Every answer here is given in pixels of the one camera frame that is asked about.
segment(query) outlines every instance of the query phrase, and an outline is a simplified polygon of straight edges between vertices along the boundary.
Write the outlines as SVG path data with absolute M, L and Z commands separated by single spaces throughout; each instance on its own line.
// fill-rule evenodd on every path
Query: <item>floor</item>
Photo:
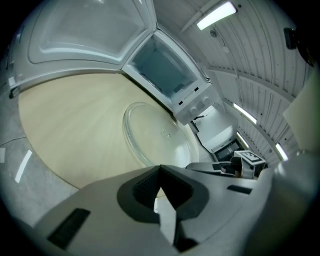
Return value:
M 25 138 L 18 110 L 18 98 L 9 99 L 9 87 L 0 87 L 0 195 L 10 214 L 33 227 L 54 206 L 78 190 L 60 179 L 32 153 L 21 179 L 17 172 L 28 151 L 33 152 Z M 212 155 L 198 143 L 200 162 L 212 162 Z M 163 233 L 170 241 L 175 226 L 175 211 L 166 199 L 157 202 Z

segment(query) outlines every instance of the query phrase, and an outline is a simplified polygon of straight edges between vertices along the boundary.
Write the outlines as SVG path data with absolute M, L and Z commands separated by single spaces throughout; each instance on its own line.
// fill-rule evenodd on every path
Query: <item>black slot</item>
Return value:
M 75 209 L 47 238 L 48 241 L 61 249 L 66 249 L 68 244 L 75 237 L 81 226 L 85 223 L 90 211 Z
M 227 190 L 232 190 L 235 192 L 243 193 L 249 195 L 252 191 L 251 188 L 243 187 L 243 186 L 237 186 L 237 185 L 230 185 L 226 188 Z

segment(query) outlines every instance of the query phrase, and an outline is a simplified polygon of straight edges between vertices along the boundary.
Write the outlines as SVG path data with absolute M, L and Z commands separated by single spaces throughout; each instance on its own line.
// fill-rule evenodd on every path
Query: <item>ceiling light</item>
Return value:
M 239 133 L 239 132 L 236 132 L 236 134 L 239 136 L 239 138 L 242 140 L 242 142 L 245 144 L 245 146 L 246 146 L 247 148 L 249 148 L 248 143 L 246 143 L 245 139 L 241 137 L 240 133 Z
M 237 104 L 233 103 L 233 106 L 239 110 L 242 114 L 244 114 L 247 118 L 249 118 L 255 125 L 257 124 L 257 119 L 255 119 L 252 115 L 250 115 L 243 108 L 239 107 Z
M 286 152 L 284 151 L 284 149 L 282 148 L 282 146 L 279 143 L 277 143 L 275 145 L 275 147 L 279 151 L 280 155 L 282 156 L 282 159 L 284 161 L 287 161 L 288 160 L 288 156 L 287 156 Z
M 237 12 L 237 9 L 231 2 L 226 2 L 217 9 L 213 10 L 207 16 L 205 16 L 198 24 L 200 30 L 205 29 L 211 24 Z

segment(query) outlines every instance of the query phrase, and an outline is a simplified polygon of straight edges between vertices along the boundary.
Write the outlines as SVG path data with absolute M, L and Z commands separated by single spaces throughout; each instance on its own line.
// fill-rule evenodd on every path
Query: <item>beige table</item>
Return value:
M 84 74 L 22 92 L 19 113 L 35 153 L 60 178 L 82 188 L 144 167 L 129 148 L 123 131 L 124 113 L 135 102 L 165 111 L 121 74 Z M 196 138 L 188 125 L 180 126 L 198 160 Z M 157 164 L 171 164 L 162 161 Z

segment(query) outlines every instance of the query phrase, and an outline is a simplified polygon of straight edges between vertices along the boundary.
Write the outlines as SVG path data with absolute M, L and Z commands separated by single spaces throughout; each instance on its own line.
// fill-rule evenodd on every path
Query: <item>cable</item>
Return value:
M 8 140 L 8 141 L 0 144 L 0 147 L 2 147 L 3 145 L 5 145 L 5 144 L 7 144 L 7 143 L 9 143 L 9 142 L 13 142 L 13 141 L 15 141 L 15 140 L 23 139 L 23 138 L 25 138 L 25 137 L 26 137 L 26 136 L 10 139 L 10 140 Z

